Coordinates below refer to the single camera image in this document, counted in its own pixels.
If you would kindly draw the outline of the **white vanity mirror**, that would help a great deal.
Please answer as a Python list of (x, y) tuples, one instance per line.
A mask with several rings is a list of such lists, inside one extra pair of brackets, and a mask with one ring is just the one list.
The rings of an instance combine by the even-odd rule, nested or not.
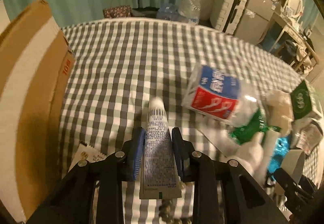
[(299, 20), (304, 12), (303, 0), (286, 0), (283, 13), (288, 18)]

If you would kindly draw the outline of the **white blue printed tube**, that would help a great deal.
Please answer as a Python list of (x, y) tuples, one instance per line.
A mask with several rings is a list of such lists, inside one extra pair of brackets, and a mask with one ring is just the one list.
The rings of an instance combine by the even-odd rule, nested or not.
[(140, 199), (181, 197), (169, 123), (163, 100), (150, 100), (141, 171)]

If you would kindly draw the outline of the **green white carton box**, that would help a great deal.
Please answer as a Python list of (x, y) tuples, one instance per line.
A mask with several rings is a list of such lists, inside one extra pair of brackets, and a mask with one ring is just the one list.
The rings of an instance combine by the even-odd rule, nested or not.
[(320, 98), (309, 82), (303, 80), (290, 95), (295, 120), (302, 118), (323, 119)]

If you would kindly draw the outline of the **white black courier bag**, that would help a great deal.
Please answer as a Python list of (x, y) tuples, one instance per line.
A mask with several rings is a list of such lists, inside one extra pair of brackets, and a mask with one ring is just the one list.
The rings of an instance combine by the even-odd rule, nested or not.
[(301, 118), (292, 123), (291, 149), (300, 149), (308, 157), (323, 139), (323, 129), (314, 118)]

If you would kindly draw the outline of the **white hard-shell suitcase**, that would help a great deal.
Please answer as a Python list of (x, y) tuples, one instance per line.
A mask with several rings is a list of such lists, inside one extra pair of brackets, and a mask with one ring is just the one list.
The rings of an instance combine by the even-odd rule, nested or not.
[(214, 0), (210, 14), (210, 23), (214, 29), (234, 34), (247, 0)]

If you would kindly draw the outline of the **pack of water bottles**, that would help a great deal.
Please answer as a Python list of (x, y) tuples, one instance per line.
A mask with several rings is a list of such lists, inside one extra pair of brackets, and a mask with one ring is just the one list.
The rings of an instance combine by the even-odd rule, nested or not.
[(159, 20), (177, 21), (178, 20), (178, 6), (172, 3), (161, 4), (156, 18)]

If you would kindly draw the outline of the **patterned brown bag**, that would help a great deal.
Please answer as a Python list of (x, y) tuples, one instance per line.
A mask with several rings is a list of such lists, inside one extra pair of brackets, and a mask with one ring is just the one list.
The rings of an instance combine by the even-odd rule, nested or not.
[(103, 9), (103, 15), (105, 18), (131, 17), (132, 9), (129, 5), (110, 7)]

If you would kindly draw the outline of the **large clear water jug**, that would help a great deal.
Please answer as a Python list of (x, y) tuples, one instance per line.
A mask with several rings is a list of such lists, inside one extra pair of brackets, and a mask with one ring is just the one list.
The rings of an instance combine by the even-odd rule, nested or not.
[(187, 18), (188, 22), (193, 25), (199, 24), (200, 19), (200, 1), (199, 0), (182, 0), (178, 5), (178, 13)]

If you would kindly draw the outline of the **white printed paper leaflet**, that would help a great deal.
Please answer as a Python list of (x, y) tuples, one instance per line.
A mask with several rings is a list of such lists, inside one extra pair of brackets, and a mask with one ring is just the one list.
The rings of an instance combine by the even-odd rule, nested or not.
[(107, 156), (100, 151), (96, 150), (90, 145), (80, 142), (77, 151), (73, 157), (72, 163), (69, 167), (69, 171), (80, 161), (87, 160), (90, 163), (101, 161), (106, 159)]

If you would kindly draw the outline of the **cyan plastic packet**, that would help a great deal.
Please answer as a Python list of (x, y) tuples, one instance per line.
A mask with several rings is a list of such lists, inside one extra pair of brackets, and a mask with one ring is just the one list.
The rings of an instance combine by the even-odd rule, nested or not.
[(291, 135), (286, 137), (279, 137), (276, 140), (275, 148), (268, 165), (268, 172), (272, 175), (278, 168), (280, 168), (283, 159), (290, 150)]

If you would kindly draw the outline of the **silver mini fridge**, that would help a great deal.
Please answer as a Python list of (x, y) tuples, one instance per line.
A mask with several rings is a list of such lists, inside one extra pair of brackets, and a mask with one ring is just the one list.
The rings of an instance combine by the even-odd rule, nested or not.
[(272, 5), (272, 0), (247, 0), (234, 36), (258, 44), (274, 13)]

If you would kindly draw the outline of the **brown cardboard box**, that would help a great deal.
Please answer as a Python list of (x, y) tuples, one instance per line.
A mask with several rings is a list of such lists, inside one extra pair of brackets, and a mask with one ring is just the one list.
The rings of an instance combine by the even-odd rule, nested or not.
[(1, 205), (26, 221), (59, 180), (59, 124), (74, 57), (45, 0), (1, 33)]

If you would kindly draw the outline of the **white desk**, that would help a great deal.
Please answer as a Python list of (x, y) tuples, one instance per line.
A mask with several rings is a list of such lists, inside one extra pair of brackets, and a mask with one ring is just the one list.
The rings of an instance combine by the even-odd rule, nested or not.
[(272, 15), (258, 46), (288, 63), (303, 77), (320, 63), (312, 41), (296, 30), (290, 18), (277, 12)]

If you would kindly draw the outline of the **green plastic wrapper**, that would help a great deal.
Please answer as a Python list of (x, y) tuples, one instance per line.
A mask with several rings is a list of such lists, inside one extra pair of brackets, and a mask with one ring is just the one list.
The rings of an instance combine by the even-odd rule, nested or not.
[(234, 128), (234, 130), (228, 135), (235, 141), (235, 143), (242, 145), (249, 142), (254, 134), (258, 132), (265, 133), (270, 129), (274, 130), (275, 132), (281, 132), (281, 128), (279, 126), (268, 126), (264, 116), (261, 113), (261, 110), (258, 109), (247, 125)]

